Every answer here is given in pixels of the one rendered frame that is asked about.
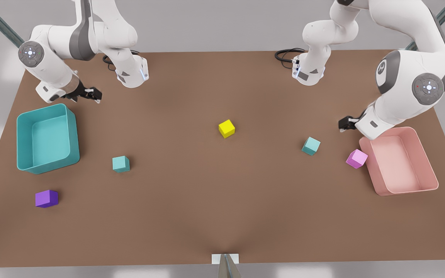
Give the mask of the purple cube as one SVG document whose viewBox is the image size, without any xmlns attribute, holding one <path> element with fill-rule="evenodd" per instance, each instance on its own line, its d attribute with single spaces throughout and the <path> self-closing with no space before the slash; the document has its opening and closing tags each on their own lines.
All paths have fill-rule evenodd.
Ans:
<svg viewBox="0 0 445 278">
<path fill-rule="evenodd" d="M 54 190 L 46 190 L 35 194 L 35 207 L 47 208 L 59 203 L 59 194 Z"/>
</svg>

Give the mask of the pink plastic bin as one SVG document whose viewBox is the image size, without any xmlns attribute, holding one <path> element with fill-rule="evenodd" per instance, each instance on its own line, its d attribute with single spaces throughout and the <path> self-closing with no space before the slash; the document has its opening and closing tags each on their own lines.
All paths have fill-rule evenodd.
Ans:
<svg viewBox="0 0 445 278">
<path fill-rule="evenodd" d="M 431 191 L 439 186 L 412 127 L 389 129 L 374 140 L 362 137 L 360 149 L 368 156 L 366 167 L 373 188 L 381 197 Z"/>
</svg>

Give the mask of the pink cube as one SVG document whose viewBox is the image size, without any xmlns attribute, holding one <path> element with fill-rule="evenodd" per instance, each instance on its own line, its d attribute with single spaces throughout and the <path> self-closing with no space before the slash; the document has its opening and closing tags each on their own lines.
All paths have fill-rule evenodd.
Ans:
<svg viewBox="0 0 445 278">
<path fill-rule="evenodd" d="M 353 168 L 358 169 L 365 164 L 367 158 L 368 155 L 366 153 L 362 152 L 359 149 L 356 149 L 350 153 L 350 155 L 346 160 L 346 163 L 352 166 Z"/>
</svg>

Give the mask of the yellow cube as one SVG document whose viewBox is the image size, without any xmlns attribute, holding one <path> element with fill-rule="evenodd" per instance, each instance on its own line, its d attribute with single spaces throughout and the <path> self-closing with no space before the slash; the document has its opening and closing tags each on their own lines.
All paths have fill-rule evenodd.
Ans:
<svg viewBox="0 0 445 278">
<path fill-rule="evenodd" d="M 219 132 L 224 138 L 227 138 L 235 133 L 236 128 L 233 123 L 228 119 L 218 125 Z"/>
</svg>

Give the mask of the teal plastic bin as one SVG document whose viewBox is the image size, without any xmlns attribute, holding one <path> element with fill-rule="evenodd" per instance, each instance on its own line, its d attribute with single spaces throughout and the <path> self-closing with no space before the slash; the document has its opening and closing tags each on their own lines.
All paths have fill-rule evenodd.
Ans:
<svg viewBox="0 0 445 278">
<path fill-rule="evenodd" d="M 65 104 L 20 114 L 16 134 L 20 171 L 38 175 L 80 160 L 76 116 Z"/>
</svg>

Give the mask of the light blue cube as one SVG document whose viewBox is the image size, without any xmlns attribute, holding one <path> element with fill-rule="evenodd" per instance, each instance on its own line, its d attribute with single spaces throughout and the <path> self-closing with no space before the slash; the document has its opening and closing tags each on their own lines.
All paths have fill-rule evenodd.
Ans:
<svg viewBox="0 0 445 278">
<path fill-rule="evenodd" d="M 301 150 L 302 152 L 307 153 L 310 156 L 313 156 L 318 151 L 319 146 L 320 146 L 320 141 L 312 137 L 308 137 Z"/>
<path fill-rule="evenodd" d="M 126 156 L 113 157 L 112 169 L 117 173 L 127 172 L 130 170 L 130 162 Z"/>
</svg>

